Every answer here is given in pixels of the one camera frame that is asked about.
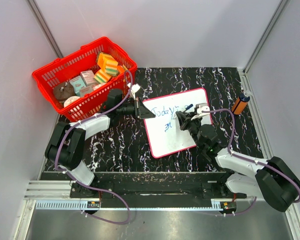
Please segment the pink framed whiteboard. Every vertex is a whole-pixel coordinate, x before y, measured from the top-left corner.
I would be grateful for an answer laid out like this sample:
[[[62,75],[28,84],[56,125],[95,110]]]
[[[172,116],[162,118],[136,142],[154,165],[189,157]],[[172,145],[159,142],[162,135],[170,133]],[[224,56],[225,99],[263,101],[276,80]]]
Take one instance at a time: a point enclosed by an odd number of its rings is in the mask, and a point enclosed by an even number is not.
[[[143,104],[155,114],[155,118],[144,120],[151,154],[154,158],[162,158],[196,146],[187,130],[180,130],[176,112],[195,110],[197,104],[209,104],[204,88],[197,88],[165,96],[146,99]]]

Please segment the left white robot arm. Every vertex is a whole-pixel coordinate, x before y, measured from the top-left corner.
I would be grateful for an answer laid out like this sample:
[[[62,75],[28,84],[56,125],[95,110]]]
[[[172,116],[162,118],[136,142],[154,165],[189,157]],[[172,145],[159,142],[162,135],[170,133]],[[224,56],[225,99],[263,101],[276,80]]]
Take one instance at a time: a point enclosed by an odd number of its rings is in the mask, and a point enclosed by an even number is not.
[[[107,95],[99,112],[82,122],[58,122],[45,149],[45,158],[69,172],[82,183],[81,192],[88,198],[97,195],[97,177],[83,161],[85,141],[93,135],[108,130],[119,118],[131,115],[137,119],[155,118],[138,97],[123,98],[123,91],[114,88]]]

